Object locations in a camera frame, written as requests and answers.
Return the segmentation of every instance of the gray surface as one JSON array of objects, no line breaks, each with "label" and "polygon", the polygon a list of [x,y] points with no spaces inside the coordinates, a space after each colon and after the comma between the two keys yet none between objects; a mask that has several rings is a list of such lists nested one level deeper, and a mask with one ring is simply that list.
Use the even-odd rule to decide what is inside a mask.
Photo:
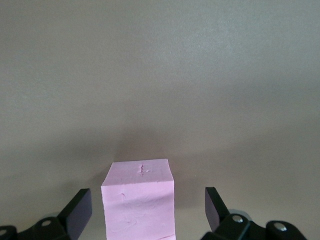
[{"label": "gray surface", "polygon": [[319,239],[320,1],[0,3],[0,225],[93,193],[114,161],[168,158],[178,240],[227,207]]}]

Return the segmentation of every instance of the pink cube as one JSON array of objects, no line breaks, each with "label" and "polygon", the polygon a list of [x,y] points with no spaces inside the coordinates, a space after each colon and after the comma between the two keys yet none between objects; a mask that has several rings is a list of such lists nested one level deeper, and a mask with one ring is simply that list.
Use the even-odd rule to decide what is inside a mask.
[{"label": "pink cube", "polygon": [[114,162],[101,186],[107,240],[175,240],[168,159]]}]

